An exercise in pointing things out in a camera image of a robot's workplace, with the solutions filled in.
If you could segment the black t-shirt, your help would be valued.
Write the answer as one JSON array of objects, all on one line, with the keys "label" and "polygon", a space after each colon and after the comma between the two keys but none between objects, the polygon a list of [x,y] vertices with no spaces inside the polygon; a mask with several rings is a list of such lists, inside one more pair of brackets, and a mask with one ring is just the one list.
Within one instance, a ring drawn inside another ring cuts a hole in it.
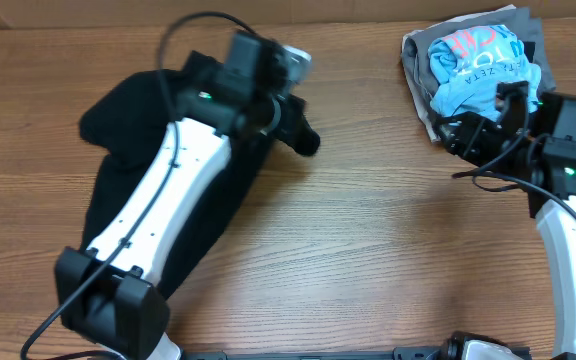
[{"label": "black t-shirt", "polygon": [[[116,217],[157,154],[168,123],[157,74],[123,80],[80,119],[83,140],[107,149],[85,217],[86,249]],[[158,290],[169,298],[224,233],[273,145],[258,135],[235,149],[226,169],[210,184],[168,255]]]}]

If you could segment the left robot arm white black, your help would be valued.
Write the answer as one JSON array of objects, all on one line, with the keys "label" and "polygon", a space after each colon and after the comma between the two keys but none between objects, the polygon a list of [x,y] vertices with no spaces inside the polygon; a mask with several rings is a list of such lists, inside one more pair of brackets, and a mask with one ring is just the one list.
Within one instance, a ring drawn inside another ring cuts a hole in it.
[{"label": "left robot arm white black", "polygon": [[245,31],[224,62],[130,76],[81,119],[107,152],[82,243],[54,268],[62,324],[104,359],[178,359],[168,298],[223,234],[275,142],[320,139],[293,88],[311,56]]}]

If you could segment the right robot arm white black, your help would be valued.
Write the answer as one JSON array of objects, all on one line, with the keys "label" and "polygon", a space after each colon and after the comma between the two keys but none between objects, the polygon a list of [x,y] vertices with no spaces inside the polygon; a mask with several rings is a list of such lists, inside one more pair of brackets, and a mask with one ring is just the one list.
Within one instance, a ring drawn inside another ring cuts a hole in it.
[{"label": "right robot arm white black", "polygon": [[504,181],[527,194],[546,249],[555,306],[556,359],[576,359],[576,96],[545,92],[535,102],[524,82],[500,84],[500,115],[435,115],[434,131],[451,154],[473,164],[462,177]]}]

